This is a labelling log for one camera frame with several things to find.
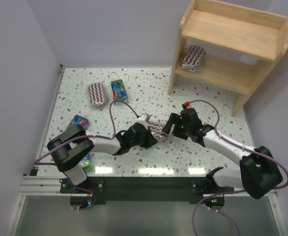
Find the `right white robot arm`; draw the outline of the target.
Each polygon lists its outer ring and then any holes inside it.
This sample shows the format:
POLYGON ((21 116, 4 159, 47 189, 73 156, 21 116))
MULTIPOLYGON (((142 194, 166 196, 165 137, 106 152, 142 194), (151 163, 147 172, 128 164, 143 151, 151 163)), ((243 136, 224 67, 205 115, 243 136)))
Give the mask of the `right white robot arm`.
POLYGON ((251 197, 260 199, 283 181, 269 149, 243 145, 228 138, 214 126, 203 124, 193 108, 186 108, 179 115, 172 113, 162 131, 184 140, 191 139, 235 163, 237 170, 219 167, 207 174, 209 181, 218 187, 243 189, 251 197))

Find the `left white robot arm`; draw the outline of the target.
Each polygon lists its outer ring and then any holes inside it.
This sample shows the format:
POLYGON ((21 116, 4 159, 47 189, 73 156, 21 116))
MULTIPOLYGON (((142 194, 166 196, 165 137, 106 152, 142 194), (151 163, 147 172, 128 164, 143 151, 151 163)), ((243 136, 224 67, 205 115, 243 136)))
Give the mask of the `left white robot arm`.
POLYGON ((80 161, 89 153, 106 153, 113 156, 126 154, 133 147, 150 148, 157 144, 148 125, 134 123, 113 138, 87 135, 81 125, 74 125, 48 142, 49 155, 57 169, 64 173, 74 185, 87 180, 80 161))

